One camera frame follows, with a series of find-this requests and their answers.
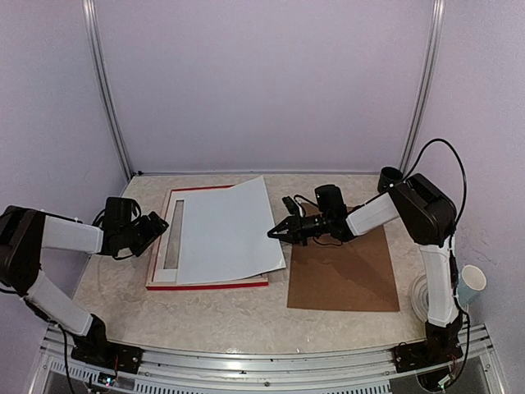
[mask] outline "lavender wall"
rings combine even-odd
[[[458,255],[488,276],[474,305],[486,322],[512,393],[525,376],[525,3],[449,0],[419,142],[450,140],[468,173]],[[459,204],[454,156],[433,147],[420,168]]]
[[[81,1],[6,1],[0,11],[0,210],[9,204],[89,221],[124,177],[95,84]],[[86,257],[46,253],[71,294]],[[2,393],[20,394],[45,325],[0,295]]]
[[[97,2],[135,169],[378,172],[397,164],[432,4]]]

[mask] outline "metal rail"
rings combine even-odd
[[[464,348],[465,329],[459,334],[459,340]],[[39,387],[49,370],[64,374],[63,346],[62,334],[56,328],[49,328],[41,347],[31,394],[41,392]],[[390,351],[392,346],[291,355],[237,355],[141,347],[145,352],[139,373],[119,373],[119,392],[284,394],[351,393],[354,390],[356,394],[361,394],[361,389],[362,393],[373,393],[375,388],[376,392],[388,393],[391,379],[415,373],[395,372]],[[485,326],[473,327],[469,358],[486,355],[491,349]],[[69,364],[71,376],[85,382],[89,376],[96,377],[100,372],[112,373],[75,360],[70,360]]]
[[[427,105],[428,94],[431,88],[432,76],[434,75],[434,66],[437,59],[437,50],[441,39],[441,29],[443,27],[443,15],[445,13],[445,0],[434,0],[434,9],[432,12],[431,31],[428,37],[427,53],[421,83],[419,85],[418,98],[416,107],[413,111],[412,121],[410,123],[409,137],[404,147],[403,157],[399,169],[402,173],[407,171],[413,150],[418,139],[419,130]]]
[[[126,150],[126,144],[124,143],[124,139],[122,137],[121,128],[119,126],[118,119],[116,118],[115,105],[113,104],[111,91],[107,82],[102,45],[100,43],[100,34],[98,32],[95,1],[82,0],[82,3],[84,6],[84,19],[86,29],[88,31],[91,54],[93,55],[95,75],[97,76],[97,82],[104,105],[104,111],[106,113],[113,144],[115,145],[115,149],[118,154],[119,163],[121,165],[122,171],[124,172],[126,180],[130,181],[134,175],[134,172]]]

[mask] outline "vertical metal pole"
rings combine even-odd
[[[134,172],[126,150],[124,139],[122,138],[121,128],[116,118],[115,106],[113,104],[112,95],[107,82],[102,45],[100,43],[100,35],[98,33],[95,2],[94,0],[82,0],[82,3],[84,6],[84,19],[86,29],[88,31],[91,54],[93,55],[95,74],[97,76],[98,87],[100,89],[100,95],[102,97],[104,109],[106,112],[107,122],[109,123],[109,129],[112,133],[113,143],[118,154],[122,171],[124,172],[126,180],[129,181],[134,175]]]
[[[422,79],[419,85],[418,99],[416,101],[416,108],[413,111],[409,137],[404,147],[401,164],[399,165],[399,169],[402,173],[405,173],[409,166],[413,149],[418,138],[419,129],[421,127],[425,107],[427,105],[428,93],[430,92],[432,76],[434,75],[434,66],[436,64],[437,49],[439,48],[441,39],[441,28],[443,27],[444,12],[445,0],[434,0],[431,31],[428,38],[427,54],[425,56]]]

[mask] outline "white cup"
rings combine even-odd
[[[465,265],[461,270],[458,284],[458,301],[464,307],[485,290],[486,277],[483,271],[473,265]]]

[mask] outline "rectangular opening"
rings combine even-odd
[[[167,243],[166,260],[164,269],[178,269],[180,253],[180,234],[182,232],[182,216],[184,212],[184,200],[178,199],[175,202],[173,219],[170,223],[170,236]]]

